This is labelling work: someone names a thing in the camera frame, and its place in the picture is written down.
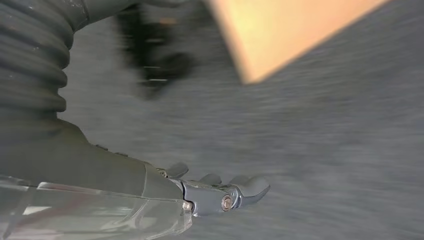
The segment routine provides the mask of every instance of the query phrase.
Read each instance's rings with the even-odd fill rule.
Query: screw head
[[[186,211],[191,211],[193,208],[193,203],[188,202],[188,201],[184,201],[182,204],[182,208]]]
[[[230,197],[230,195],[225,195],[222,198],[221,206],[224,212],[228,212],[231,209],[233,206],[233,199]]]

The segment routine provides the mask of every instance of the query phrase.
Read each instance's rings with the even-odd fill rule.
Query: gray plastic housing
[[[88,142],[58,119],[74,33],[137,0],[0,1],[0,175],[154,199],[181,190],[147,162]]]

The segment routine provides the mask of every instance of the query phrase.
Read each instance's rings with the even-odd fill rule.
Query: gray metal finger
[[[221,184],[223,181],[221,180],[221,177],[210,173],[204,177],[202,177],[199,182],[203,183],[203,184],[209,184],[209,185],[218,185]]]
[[[262,193],[264,190],[270,188],[268,181],[260,176],[252,177],[244,184],[235,184],[243,197],[254,197]]]
[[[229,184],[235,184],[235,185],[244,185],[249,181],[249,178],[244,175],[236,176],[231,181],[229,181]]]
[[[184,176],[188,171],[189,167],[186,164],[180,162],[168,168],[166,170],[166,174],[168,175],[168,178],[179,179]]]

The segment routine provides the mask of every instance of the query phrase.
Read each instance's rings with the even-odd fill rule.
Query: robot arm
[[[138,1],[0,2],[0,239],[153,239],[269,190],[257,177],[182,180],[183,164],[109,152],[57,118],[74,33]]]

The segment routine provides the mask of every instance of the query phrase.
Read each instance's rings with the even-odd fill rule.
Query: black object
[[[172,40],[171,29],[168,24],[147,22],[143,7],[142,4],[131,5],[116,19],[124,36],[124,51],[131,64],[141,69],[141,85],[147,88],[147,97],[151,98],[164,86],[188,74],[193,61],[181,52],[154,60],[155,49]]]

